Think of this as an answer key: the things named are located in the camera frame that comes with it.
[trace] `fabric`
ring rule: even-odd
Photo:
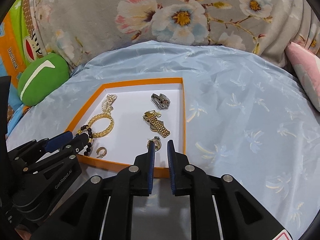
[[[9,136],[13,128],[17,125],[20,119],[30,110],[30,106],[25,106],[22,104],[18,109],[12,114],[10,120],[8,121],[8,132],[6,136]]]
[[[18,95],[25,105],[35,106],[68,79],[68,64],[61,56],[50,53],[31,63],[22,73]]]
[[[234,176],[298,239],[320,207],[320,113],[297,79],[251,53],[155,41],[105,52],[26,113],[8,150],[64,132],[101,84],[161,77],[183,78],[190,163]],[[132,239],[190,239],[188,199],[157,181],[134,202]]]
[[[223,44],[280,67],[284,49],[302,39],[316,54],[319,21],[305,0],[30,0],[42,51],[71,70],[102,52],[150,40]]]
[[[41,57],[29,0],[16,0],[0,25],[0,76],[11,76],[8,120],[22,105],[17,92],[21,74],[31,62]]]
[[[287,56],[315,108],[320,111],[320,59],[299,44],[291,42]]]

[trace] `red sticker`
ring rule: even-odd
[[[287,230],[284,229],[272,240],[292,240],[292,238]]]
[[[32,49],[31,49],[31,46],[30,46],[29,41],[28,41],[28,40],[25,40],[25,42],[26,42],[26,47],[27,47],[27,53],[28,53],[28,55],[29,55],[33,60],[35,60],[34,57],[33,57],[33,52],[32,52]]]

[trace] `beaded bracelet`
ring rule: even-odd
[[[88,124],[82,126],[78,130],[76,136],[81,134],[81,133],[83,133],[84,130],[88,131],[89,143],[88,143],[88,148],[84,152],[85,156],[88,156],[89,152],[91,151],[90,148],[92,147],[93,138],[100,138],[100,137],[106,136],[113,129],[113,127],[115,125],[115,121],[111,117],[111,111],[113,110],[113,107],[111,105],[116,100],[116,98],[117,98],[116,95],[107,95],[107,98],[102,102],[102,105],[101,105],[103,113],[102,114],[97,114],[94,117],[92,117],[90,119],[90,121],[88,122]],[[92,133],[91,127],[92,127],[93,123],[95,121],[99,120],[99,119],[102,119],[102,118],[110,119],[110,125],[105,130],[103,130],[102,132]]]
[[[86,124],[84,126],[82,126],[79,131],[77,132],[76,136],[79,136],[81,133],[84,132],[84,130],[88,131],[88,136],[89,136],[89,142],[87,144],[87,149],[86,151],[83,153],[84,156],[88,156],[89,152],[91,152],[91,147],[92,147],[92,141],[93,141],[93,133],[92,133],[92,129]]]

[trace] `monkey logo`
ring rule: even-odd
[[[26,36],[23,40],[23,51],[29,62],[34,62],[37,59],[37,54],[42,55],[35,30],[32,30],[32,37]]]

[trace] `light blue bedsheet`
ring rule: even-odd
[[[233,175],[298,239],[320,207],[319,112],[295,78],[247,52],[149,41],[103,53],[25,115],[8,149],[63,132],[103,83],[155,77],[184,79],[190,163]],[[113,175],[83,167],[69,193]],[[190,239],[188,205],[155,180],[151,197],[134,200],[132,239]]]

